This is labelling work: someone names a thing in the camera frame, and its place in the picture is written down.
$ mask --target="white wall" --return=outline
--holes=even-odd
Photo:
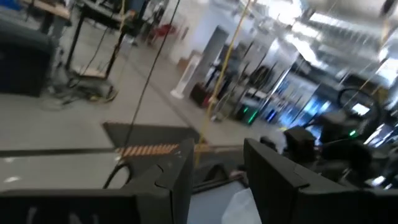
[[[192,50],[203,52],[217,26],[229,33],[226,43],[231,43],[235,29],[238,26],[240,15],[232,17],[229,11],[218,9],[215,6],[197,2],[195,4],[200,5],[200,7],[190,9],[191,12],[184,12],[187,15],[187,20],[189,20],[190,30],[185,39],[183,41],[178,40],[171,51],[170,59],[174,63],[178,63],[180,58],[188,58]],[[250,43],[252,40],[252,35],[250,34],[252,27],[253,21],[245,19],[234,46],[237,46],[240,42]]]

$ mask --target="green light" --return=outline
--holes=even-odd
[[[256,114],[258,113],[258,111],[254,112],[253,115],[250,117],[248,124],[251,123],[251,121],[254,119],[254,117],[256,116]]]

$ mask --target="gray floor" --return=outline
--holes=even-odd
[[[73,25],[77,24],[77,20],[77,14],[74,13]],[[67,29],[62,38],[66,50],[64,59],[74,30],[74,27]],[[94,28],[88,22],[83,24],[75,50],[74,66],[88,63],[102,33],[103,30]],[[106,35],[91,66],[97,67],[109,60],[116,37],[112,33]],[[52,100],[47,97],[37,99],[0,95],[0,150],[112,147],[101,123],[130,122],[155,54],[156,49],[144,44],[131,50],[128,46],[123,46],[110,76],[119,89],[119,95],[105,105],[77,101],[64,110],[54,111],[51,110]],[[166,57],[160,57],[139,111],[137,124],[192,126],[201,130],[205,111],[197,108],[189,99],[177,100],[170,95],[180,76],[175,65]],[[269,133],[270,129],[274,130],[260,122],[249,128],[234,121],[223,121],[210,123],[205,137],[212,144],[242,144],[244,138],[257,139]]]

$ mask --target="concrete floor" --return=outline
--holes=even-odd
[[[74,13],[73,25],[77,24],[77,20],[78,15]],[[64,59],[67,57],[74,31],[74,27],[68,28],[63,35],[62,46],[66,51]],[[83,24],[72,66],[88,63],[102,33],[103,30],[94,28],[88,22]],[[92,67],[109,60],[116,38],[116,34],[106,34]],[[52,111],[49,109],[52,99],[48,97],[0,95],[0,150],[112,147],[101,124],[105,121],[131,121],[157,51],[144,44],[131,50],[128,46],[123,47],[110,75],[110,79],[119,89],[119,95],[111,103],[101,105],[76,101],[64,110]],[[176,66],[166,57],[159,58],[138,114],[137,124],[191,126],[201,130],[205,111],[196,107],[189,99],[178,100],[170,95],[180,76]],[[246,127],[227,120],[210,123],[205,138],[211,144],[242,144],[244,138],[258,139],[259,136],[273,132],[273,127],[261,122]]]

